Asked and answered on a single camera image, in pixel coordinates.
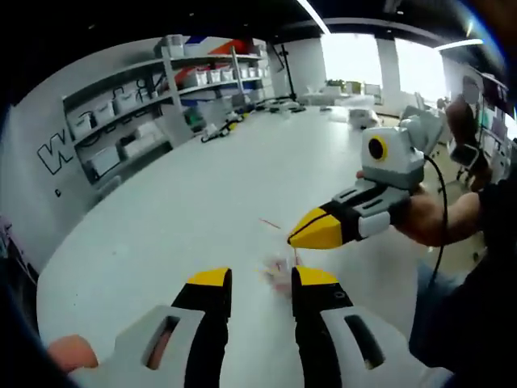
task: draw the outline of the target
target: hand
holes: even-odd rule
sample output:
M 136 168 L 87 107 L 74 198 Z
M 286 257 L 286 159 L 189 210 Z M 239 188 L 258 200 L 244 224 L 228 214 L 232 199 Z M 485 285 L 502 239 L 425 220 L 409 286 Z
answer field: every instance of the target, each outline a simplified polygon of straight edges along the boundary
M 81 367 L 95 368 L 99 365 L 90 344 L 80 335 L 56 339 L 48 346 L 47 353 L 65 373 Z
M 360 179 L 364 173 L 358 171 L 355 176 Z M 417 243 L 438 247 L 442 242 L 443 206 L 422 185 L 412 195 L 402 220 L 395 228 Z

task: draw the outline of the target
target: yellow lens ring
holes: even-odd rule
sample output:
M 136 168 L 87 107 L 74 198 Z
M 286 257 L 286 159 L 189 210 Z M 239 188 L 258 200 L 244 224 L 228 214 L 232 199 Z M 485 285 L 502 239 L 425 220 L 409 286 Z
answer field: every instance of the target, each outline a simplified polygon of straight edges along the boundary
M 382 162 L 388 156 L 388 146 L 385 139 L 380 136 L 372 136 L 368 141 L 368 150 L 372 158 L 377 162 Z

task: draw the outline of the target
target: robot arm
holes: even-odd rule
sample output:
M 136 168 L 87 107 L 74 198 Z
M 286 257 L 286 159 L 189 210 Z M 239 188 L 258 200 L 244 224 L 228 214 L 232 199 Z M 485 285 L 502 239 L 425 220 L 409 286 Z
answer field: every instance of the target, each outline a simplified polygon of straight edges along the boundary
M 331 249 L 380 233 L 397 221 L 423 181 L 418 131 L 384 127 L 363 131 L 364 177 L 311 210 L 288 237 L 293 247 Z
M 99 367 L 80 368 L 72 379 L 84 388 L 219 386 L 228 343 L 232 271 L 199 272 L 171 306 L 156 306 L 120 333 Z M 165 327 L 173 330 L 156 370 L 147 366 Z
M 307 388 L 431 388 L 452 375 L 415 359 L 402 333 L 354 306 L 331 273 L 292 269 L 292 314 Z

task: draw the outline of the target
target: storage bin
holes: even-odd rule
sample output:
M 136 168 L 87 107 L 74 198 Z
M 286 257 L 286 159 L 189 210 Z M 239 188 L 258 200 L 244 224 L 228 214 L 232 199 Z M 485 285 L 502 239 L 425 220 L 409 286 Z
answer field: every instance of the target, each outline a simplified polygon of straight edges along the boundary
M 75 123 L 72 124 L 72 134 L 74 139 L 79 139 L 91 132 L 91 115 L 87 113 L 82 117 L 78 118 Z
M 208 75 L 205 70 L 197 70 L 190 73 L 183 81 L 183 87 L 203 86 L 208 84 Z
M 103 176 L 120 163 L 120 157 L 116 146 L 111 145 L 104 150 L 99 151 L 92 159 L 90 159 L 90 163 L 95 172 L 97 172 L 97 175 L 99 177 Z
M 127 159 L 133 158 L 142 152 L 145 152 L 149 147 L 151 147 L 157 141 L 162 141 L 164 135 L 162 131 L 148 133 L 145 136 L 133 140 L 129 144 L 125 145 L 122 149 L 124 156 Z
M 228 82 L 233 81 L 235 78 L 233 78 L 233 71 L 231 69 L 222 69 L 221 70 L 221 81 L 222 82 Z
M 246 79 L 250 77 L 250 72 L 246 67 L 241 67 L 239 71 L 241 73 L 241 79 Z
M 248 74 L 250 78 L 257 78 L 257 68 L 256 67 L 250 67 L 248 69 Z
M 221 71 L 220 70 L 209 70 L 208 71 L 208 83 L 219 83 L 221 82 Z
M 117 95 L 114 102 L 117 114 L 130 111 L 139 104 L 137 101 L 137 91 L 129 91 L 128 93 Z
M 168 35 L 166 37 L 166 47 L 172 59 L 185 57 L 182 35 Z
M 148 135 L 153 135 L 154 133 L 160 133 L 163 135 L 163 132 L 154 121 L 148 121 L 137 128 L 135 131 L 135 137 L 140 139 Z
M 97 125 L 101 125 L 115 117 L 115 113 L 113 112 L 113 102 L 110 100 L 96 107 L 94 110 L 94 117 L 97 121 Z

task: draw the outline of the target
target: white box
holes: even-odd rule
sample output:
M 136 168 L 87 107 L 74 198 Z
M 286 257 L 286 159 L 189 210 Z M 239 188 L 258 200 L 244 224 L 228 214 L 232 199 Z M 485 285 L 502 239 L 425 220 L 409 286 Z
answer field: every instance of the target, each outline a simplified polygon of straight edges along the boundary
M 264 44 L 256 44 L 250 50 L 250 55 L 257 57 L 267 57 L 266 46 Z
M 231 69 L 222 69 L 221 70 L 221 81 L 233 81 L 233 71 Z
M 239 71 L 241 73 L 241 79 L 246 79 L 250 77 L 250 72 L 248 71 L 247 67 L 241 67 Z
M 160 128 L 156 125 L 154 121 L 147 121 L 146 123 L 140 125 L 135 131 L 135 136 L 137 139 L 143 138 L 144 136 L 153 134 L 154 132 L 161 132 Z
M 144 136 L 140 139 L 137 139 L 137 141 L 140 146 L 140 151 L 147 150 L 152 144 L 155 143 L 153 134 L 150 134 L 150 135 Z
M 195 57 L 199 52 L 199 47 L 199 44 L 185 44 L 183 46 L 185 57 Z
M 149 133 L 125 145 L 122 150 L 124 151 L 124 155 L 126 158 L 132 158 L 135 155 L 145 152 L 145 150 L 147 150 L 154 143 L 156 143 L 157 141 L 161 141 L 163 137 L 164 135 L 161 131 L 159 133 Z
M 94 110 L 94 117 L 97 121 L 97 125 L 101 125 L 115 117 L 115 113 L 113 112 L 113 102 L 110 100 L 96 107 Z
M 138 105 L 137 91 L 129 91 L 115 97 L 115 106 L 117 113 L 122 113 L 135 108 Z
M 208 75 L 205 70 L 197 70 L 185 77 L 183 87 L 204 86 L 208 84 Z
M 74 135 L 74 138 L 79 139 L 80 137 L 83 137 L 84 135 L 91 132 L 91 121 L 90 121 L 90 114 L 86 114 L 83 117 L 79 118 L 73 125 L 72 125 L 72 134 Z
M 130 142 L 129 144 L 126 144 L 123 148 L 122 148 L 122 151 L 124 153 L 124 156 L 127 158 L 127 159 L 130 159 L 132 158 L 133 156 L 135 156 L 136 154 L 138 154 L 140 152 L 140 145 L 138 143 L 138 140 L 133 140 L 132 142 Z
M 250 78 L 257 78 L 257 68 L 256 67 L 250 67 L 248 69 L 248 74 L 250 75 Z
M 166 48 L 172 59 L 185 57 L 182 35 L 168 35 L 166 37 Z
M 208 71 L 208 83 L 219 83 L 221 82 L 221 71 L 220 70 L 209 70 Z
M 103 176 L 114 166 L 120 163 L 120 157 L 116 150 L 116 146 L 111 145 L 101 150 L 90 159 L 91 166 L 95 169 L 99 176 Z

